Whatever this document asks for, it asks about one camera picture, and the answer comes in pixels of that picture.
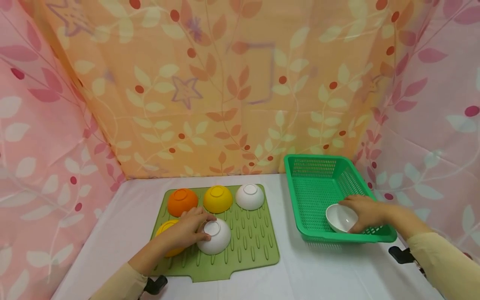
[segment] star pattern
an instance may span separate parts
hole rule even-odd
[[[47,7],[65,25],[65,36],[75,36],[81,31],[92,34],[91,26],[83,13],[81,0],[63,0],[63,4],[48,3]]]
[[[203,96],[195,89],[197,78],[191,78],[187,81],[172,76],[173,85],[175,86],[175,94],[173,102],[183,102],[188,109],[192,108],[191,99],[203,99]]]

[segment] green plastic basket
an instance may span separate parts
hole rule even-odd
[[[342,156],[287,155],[284,158],[295,223],[305,241],[393,242],[396,231],[389,225],[369,228],[362,234],[336,233],[325,211],[354,194],[376,200],[353,163]]]

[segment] bowl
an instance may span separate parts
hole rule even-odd
[[[348,232],[359,219],[351,208],[340,204],[330,205],[325,214],[330,227],[338,233]]]
[[[212,214],[220,214],[233,204],[233,196],[229,189],[214,185],[205,192],[204,207]]]
[[[189,189],[179,189],[168,197],[168,213],[180,217],[183,212],[188,212],[198,205],[198,196]]]
[[[245,184],[237,190],[235,201],[245,210],[256,210],[264,203],[264,192],[256,184]]]
[[[230,227],[221,219],[210,221],[205,224],[203,232],[208,233],[211,240],[204,240],[197,243],[198,248],[205,254],[215,255],[219,254],[230,244],[232,236]]]
[[[172,227],[175,223],[177,223],[178,220],[168,220],[167,222],[163,223],[160,228],[156,231],[156,234],[155,236],[159,235],[160,233],[164,232],[165,230],[167,230],[168,228]],[[180,254],[185,248],[177,248],[177,249],[173,249],[173,250],[170,250],[166,255],[165,257],[172,257],[172,256],[175,256],[175,255],[178,255]]]

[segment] beige sleeve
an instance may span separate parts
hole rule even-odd
[[[480,299],[480,265],[434,232],[407,240],[428,281],[448,300]]]
[[[90,300],[138,300],[147,284],[147,279],[125,263],[93,294]]]

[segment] black bracket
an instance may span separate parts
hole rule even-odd
[[[406,248],[405,250],[400,250],[399,247],[393,246],[388,249],[388,253],[390,253],[393,258],[395,258],[396,262],[399,264],[410,264],[415,262],[415,257],[410,253],[410,248]]]
[[[145,286],[144,291],[149,293],[150,295],[158,295],[160,291],[167,285],[167,283],[168,280],[163,275],[160,275],[155,281],[149,278],[147,280],[147,285]]]

